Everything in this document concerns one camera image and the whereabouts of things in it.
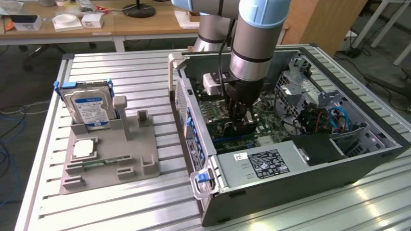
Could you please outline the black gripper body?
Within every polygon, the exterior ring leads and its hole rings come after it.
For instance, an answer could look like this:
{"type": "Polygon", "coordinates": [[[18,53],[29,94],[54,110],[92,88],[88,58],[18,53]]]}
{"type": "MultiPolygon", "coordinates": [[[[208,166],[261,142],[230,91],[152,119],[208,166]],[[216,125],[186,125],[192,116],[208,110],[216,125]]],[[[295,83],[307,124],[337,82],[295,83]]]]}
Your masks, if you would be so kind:
{"type": "Polygon", "coordinates": [[[264,80],[244,81],[236,80],[226,85],[228,98],[234,102],[252,106],[260,96],[264,80]]]}

